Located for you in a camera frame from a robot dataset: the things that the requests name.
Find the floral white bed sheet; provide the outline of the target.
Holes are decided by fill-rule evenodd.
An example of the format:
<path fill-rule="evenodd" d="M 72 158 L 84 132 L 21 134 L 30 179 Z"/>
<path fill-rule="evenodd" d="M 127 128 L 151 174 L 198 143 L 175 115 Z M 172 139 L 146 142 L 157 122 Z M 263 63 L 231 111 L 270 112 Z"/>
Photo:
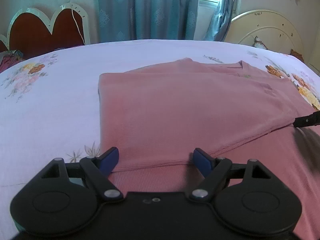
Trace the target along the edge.
<path fill-rule="evenodd" d="M 244 61 L 290 79 L 319 111 L 319 78 L 306 65 L 238 44 L 111 42 L 21 62 L 1 74 L 1 239 L 302 239 L 295 233 L 302 202 L 258 159 L 227 158 L 229 183 L 208 202 L 189 198 L 202 174 L 190 191 L 117 187 L 124 199 L 115 202 L 86 184 L 80 160 L 106 152 L 100 150 L 100 75 L 182 59 Z"/>

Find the blue curtain centre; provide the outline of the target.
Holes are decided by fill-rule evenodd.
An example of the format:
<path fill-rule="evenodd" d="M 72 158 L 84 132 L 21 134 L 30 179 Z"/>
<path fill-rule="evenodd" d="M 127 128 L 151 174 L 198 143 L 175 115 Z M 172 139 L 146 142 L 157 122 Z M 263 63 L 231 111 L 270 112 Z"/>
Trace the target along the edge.
<path fill-rule="evenodd" d="M 101 42 L 192 40 L 199 0 L 98 0 Z"/>

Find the pile of clothes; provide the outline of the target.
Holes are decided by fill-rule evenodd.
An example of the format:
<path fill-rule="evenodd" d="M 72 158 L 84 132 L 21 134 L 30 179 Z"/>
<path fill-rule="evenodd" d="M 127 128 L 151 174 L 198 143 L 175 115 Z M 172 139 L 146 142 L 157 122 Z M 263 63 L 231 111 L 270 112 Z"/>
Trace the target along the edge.
<path fill-rule="evenodd" d="M 23 61 L 23 53 L 19 50 L 9 50 L 0 53 L 0 73 Z"/>

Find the orange cushion by headboard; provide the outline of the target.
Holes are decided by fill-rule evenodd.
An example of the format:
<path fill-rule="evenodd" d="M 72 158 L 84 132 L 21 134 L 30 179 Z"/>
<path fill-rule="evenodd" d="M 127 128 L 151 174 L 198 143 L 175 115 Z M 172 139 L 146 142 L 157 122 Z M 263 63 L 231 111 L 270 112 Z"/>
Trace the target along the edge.
<path fill-rule="evenodd" d="M 296 52 L 295 50 L 291 49 L 290 55 L 295 57 L 295 58 L 297 58 L 297 59 L 299 59 L 299 61 L 304 63 L 304 59 L 303 59 L 303 55 L 302 54 L 300 54 L 300 53 Z"/>

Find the red heart-shaped headboard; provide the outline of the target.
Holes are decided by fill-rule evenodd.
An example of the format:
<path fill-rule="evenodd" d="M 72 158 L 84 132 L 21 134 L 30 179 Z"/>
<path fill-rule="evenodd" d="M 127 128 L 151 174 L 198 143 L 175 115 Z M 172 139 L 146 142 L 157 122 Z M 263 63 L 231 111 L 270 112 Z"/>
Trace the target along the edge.
<path fill-rule="evenodd" d="M 91 44 L 88 14 L 80 5 L 61 5 L 49 18 L 36 8 L 20 9 L 1 35 L 1 52 L 19 50 L 25 59 Z"/>

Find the blue curtain tied right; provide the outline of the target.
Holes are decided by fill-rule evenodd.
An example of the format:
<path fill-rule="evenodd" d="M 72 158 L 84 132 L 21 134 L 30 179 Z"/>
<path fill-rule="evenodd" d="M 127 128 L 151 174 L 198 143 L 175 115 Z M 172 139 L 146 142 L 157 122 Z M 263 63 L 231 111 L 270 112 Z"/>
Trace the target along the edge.
<path fill-rule="evenodd" d="M 231 25 L 234 0 L 220 0 L 213 13 L 205 41 L 223 42 Z"/>

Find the patterned cushion by headboard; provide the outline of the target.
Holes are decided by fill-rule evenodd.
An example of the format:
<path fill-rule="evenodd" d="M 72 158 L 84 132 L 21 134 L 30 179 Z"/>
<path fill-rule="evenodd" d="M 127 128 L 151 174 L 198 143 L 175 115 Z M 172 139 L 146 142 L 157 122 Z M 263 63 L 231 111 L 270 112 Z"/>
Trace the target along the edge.
<path fill-rule="evenodd" d="M 263 43 L 263 41 L 258 36 L 254 38 L 253 47 L 268 50 L 267 46 Z"/>

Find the pink knit garment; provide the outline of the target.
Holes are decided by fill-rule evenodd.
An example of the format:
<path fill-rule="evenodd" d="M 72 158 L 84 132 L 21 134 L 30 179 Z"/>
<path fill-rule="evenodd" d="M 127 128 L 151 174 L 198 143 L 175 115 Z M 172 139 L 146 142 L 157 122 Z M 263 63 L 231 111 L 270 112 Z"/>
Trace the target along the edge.
<path fill-rule="evenodd" d="M 295 233 L 319 239 L 319 128 L 294 128 L 313 105 L 288 78 L 244 61 L 191 59 L 99 77 L 101 152 L 119 150 L 110 181 L 122 192 L 190 191 L 201 148 L 235 163 L 258 159 L 300 199 Z"/>

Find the cream round headboard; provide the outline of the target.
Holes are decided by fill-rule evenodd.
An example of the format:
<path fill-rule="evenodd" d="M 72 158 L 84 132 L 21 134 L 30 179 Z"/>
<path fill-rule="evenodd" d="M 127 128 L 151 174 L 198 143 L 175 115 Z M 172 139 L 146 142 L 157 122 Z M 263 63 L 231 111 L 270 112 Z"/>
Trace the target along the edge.
<path fill-rule="evenodd" d="M 231 21 L 225 42 L 253 46 L 255 38 L 268 50 L 289 54 L 304 53 L 302 40 L 295 26 L 282 14 L 272 10 L 251 10 Z"/>

